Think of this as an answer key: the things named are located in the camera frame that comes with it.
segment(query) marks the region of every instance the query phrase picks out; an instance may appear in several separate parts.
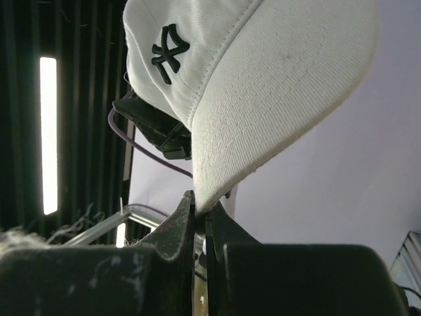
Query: hat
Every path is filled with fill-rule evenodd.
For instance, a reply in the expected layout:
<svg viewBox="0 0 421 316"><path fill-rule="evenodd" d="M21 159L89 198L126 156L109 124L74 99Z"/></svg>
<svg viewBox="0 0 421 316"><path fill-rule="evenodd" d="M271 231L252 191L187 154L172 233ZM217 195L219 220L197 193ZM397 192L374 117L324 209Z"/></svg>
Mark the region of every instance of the hat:
<svg viewBox="0 0 421 316"><path fill-rule="evenodd" d="M191 132L198 212L341 105L368 72L375 0L128 0L128 78Z"/></svg>

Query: cap brim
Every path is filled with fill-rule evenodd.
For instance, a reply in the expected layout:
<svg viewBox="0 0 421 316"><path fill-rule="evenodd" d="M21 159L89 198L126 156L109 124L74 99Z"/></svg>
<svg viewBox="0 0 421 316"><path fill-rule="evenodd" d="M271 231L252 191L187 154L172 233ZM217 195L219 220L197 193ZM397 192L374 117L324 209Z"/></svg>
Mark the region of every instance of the cap brim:
<svg viewBox="0 0 421 316"><path fill-rule="evenodd" d="M197 211L341 105L368 72L377 41L375 0L264 0L193 118Z"/></svg>

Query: dark corrugated wall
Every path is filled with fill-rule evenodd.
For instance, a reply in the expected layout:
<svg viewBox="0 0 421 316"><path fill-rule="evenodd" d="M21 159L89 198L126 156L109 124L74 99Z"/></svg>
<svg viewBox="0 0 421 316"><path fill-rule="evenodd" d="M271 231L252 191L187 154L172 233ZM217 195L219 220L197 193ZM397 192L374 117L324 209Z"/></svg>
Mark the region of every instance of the dark corrugated wall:
<svg viewBox="0 0 421 316"><path fill-rule="evenodd" d="M48 238L92 204L84 229L119 208L125 143L108 127L128 91L125 1L0 2L0 227ZM42 207L39 58L57 59L59 210ZM127 122L116 116L117 125ZM113 243L114 232L100 240ZM65 242L59 238L56 242Z"/></svg>

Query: white wall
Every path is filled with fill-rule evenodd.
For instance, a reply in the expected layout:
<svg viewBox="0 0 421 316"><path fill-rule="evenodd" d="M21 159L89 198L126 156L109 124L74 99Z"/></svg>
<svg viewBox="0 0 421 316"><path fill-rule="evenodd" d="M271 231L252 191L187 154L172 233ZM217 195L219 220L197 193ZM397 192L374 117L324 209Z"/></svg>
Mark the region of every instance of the white wall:
<svg viewBox="0 0 421 316"><path fill-rule="evenodd" d="M378 3L380 46L363 84L239 185L235 219L262 242L365 244L391 266L421 228L421 1ZM190 179L135 153L131 202L171 213L189 189Z"/></svg>

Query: new york yankees logo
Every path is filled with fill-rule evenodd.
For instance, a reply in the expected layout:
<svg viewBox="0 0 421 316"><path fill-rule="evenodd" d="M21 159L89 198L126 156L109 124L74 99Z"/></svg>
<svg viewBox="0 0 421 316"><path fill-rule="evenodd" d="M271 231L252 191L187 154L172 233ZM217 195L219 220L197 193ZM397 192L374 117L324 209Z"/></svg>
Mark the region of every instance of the new york yankees logo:
<svg viewBox="0 0 421 316"><path fill-rule="evenodd" d="M168 33L170 33L170 37L174 44L177 45L176 48L168 49ZM179 35L177 34L176 25L170 24L169 26L164 26L162 28L161 46L162 47L159 47L155 44L153 44L152 46L152 53L160 55L159 57L152 58L152 65L158 68L162 79L164 79L164 82L166 84L171 84L171 79L166 73L162 63L166 61L170 65L172 71L174 71L174 73L176 74L180 69L180 63L177 61L177 59L174 58L174 56L186 52L190 48L190 44L188 44L179 37Z"/></svg>

